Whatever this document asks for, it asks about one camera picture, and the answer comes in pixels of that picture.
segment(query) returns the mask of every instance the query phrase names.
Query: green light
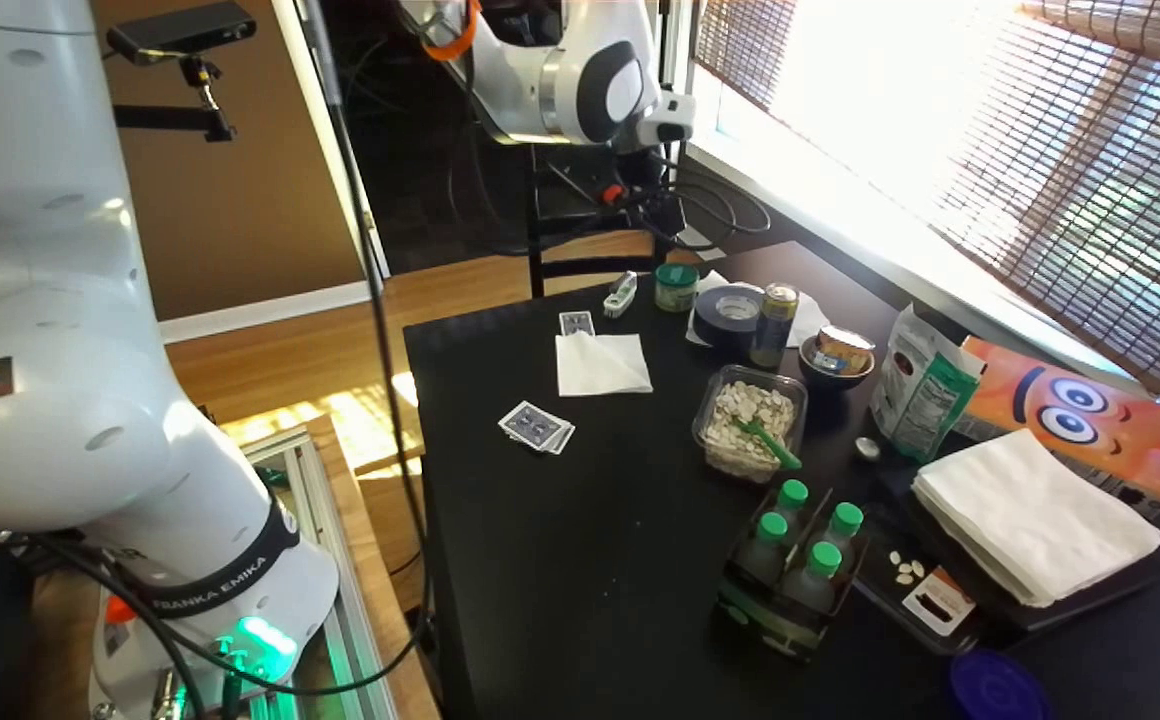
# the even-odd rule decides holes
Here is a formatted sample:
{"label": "green light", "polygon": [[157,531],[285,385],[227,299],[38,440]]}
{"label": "green light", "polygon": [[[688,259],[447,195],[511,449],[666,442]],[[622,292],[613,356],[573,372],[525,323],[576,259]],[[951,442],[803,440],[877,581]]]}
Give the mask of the green light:
{"label": "green light", "polygon": [[263,616],[239,616],[220,641],[217,650],[227,654],[231,668],[263,678],[291,674],[301,660],[301,643],[274,627]]}

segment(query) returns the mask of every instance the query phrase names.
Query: cardboard box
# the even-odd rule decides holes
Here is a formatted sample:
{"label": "cardboard box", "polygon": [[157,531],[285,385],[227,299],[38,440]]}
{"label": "cardboard box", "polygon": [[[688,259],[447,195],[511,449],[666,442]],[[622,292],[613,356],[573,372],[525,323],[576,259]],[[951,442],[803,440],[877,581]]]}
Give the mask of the cardboard box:
{"label": "cardboard box", "polygon": [[1144,517],[1160,512],[1160,402],[979,335],[966,351],[985,360],[979,393],[959,434],[987,440],[1034,427],[1063,465],[1118,493]]}

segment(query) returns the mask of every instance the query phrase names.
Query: wooden floor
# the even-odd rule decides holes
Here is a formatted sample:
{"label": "wooden floor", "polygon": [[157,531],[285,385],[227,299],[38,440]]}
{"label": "wooden floor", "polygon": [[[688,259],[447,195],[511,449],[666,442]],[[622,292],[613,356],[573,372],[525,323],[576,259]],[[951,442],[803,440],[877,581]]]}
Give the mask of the wooden floor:
{"label": "wooden floor", "polygon": [[[639,251],[644,236],[606,236],[592,244],[566,248],[558,257],[585,251]],[[613,277],[566,279],[552,292],[606,285]],[[444,315],[466,315],[495,302],[530,299],[530,264],[522,257],[484,257],[447,268],[405,272],[387,279],[387,341],[394,341],[394,385],[412,397],[405,328]],[[355,475],[355,493],[369,506],[371,528],[355,517],[341,517],[351,536],[366,528],[376,571],[366,575],[369,590],[387,595],[394,616],[415,607],[423,561],[415,554],[412,517],[400,493],[400,469],[394,465],[394,424],[383,402],[383,368],[376,356],[371,307],[341,307],[322,315],[301,315],[285,323],[263,323],[250,331],[190,341],[169,346],[186,393],[238,440],[262,440],[285,427],[318,427],[322,449]],[[415,407],[405,402],[405,442],[422,455]],[[91,589],[43,575],[38,590],[38,665],[40,678],[27,686],[33,715],[82,715],[85,674],[89,674],[89,634],[91,634]],[[383,654],[405,634],[396,619],[383,627]],[[433,703],[415,691],[400,694],[405,715],[433,715]]]}

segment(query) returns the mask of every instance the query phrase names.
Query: wall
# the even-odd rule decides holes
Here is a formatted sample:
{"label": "wall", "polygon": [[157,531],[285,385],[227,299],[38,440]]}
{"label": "wall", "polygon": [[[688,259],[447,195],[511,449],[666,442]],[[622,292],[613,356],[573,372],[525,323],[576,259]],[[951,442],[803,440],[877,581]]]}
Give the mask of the wall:
{"label": "wall", "polygon": [[[100,32],[203,0],[96,0]],[[270,0],[239,0],[262,32],[210,50],[231,144],[199,133],[125,133],[157,311],[192,315],[359,279],[287,48]],[[116,103],[196,106],[176,62],[108,57]]]}

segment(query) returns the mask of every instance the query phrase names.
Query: chair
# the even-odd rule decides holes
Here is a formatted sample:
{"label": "chair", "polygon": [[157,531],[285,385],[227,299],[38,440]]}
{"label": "chair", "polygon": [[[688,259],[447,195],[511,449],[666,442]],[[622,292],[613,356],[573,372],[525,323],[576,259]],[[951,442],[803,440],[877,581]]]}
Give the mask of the chair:
{"label": "chair", "polygon": [[533,279],[533,299],[543,294],[550,279],[559,277],[602,277],[602,272],[653,272],[666,257],[666,241],[644,233],[644,248],[628,251],[638,241],[615,241],[606,233],[639,233],[628,213],[622,208],[602,208],[592,195],[585,213],[550,213],[543,208],[543,186],[559,185],[559,169],[542,160],[542,146],[530,144],[530,279]]}

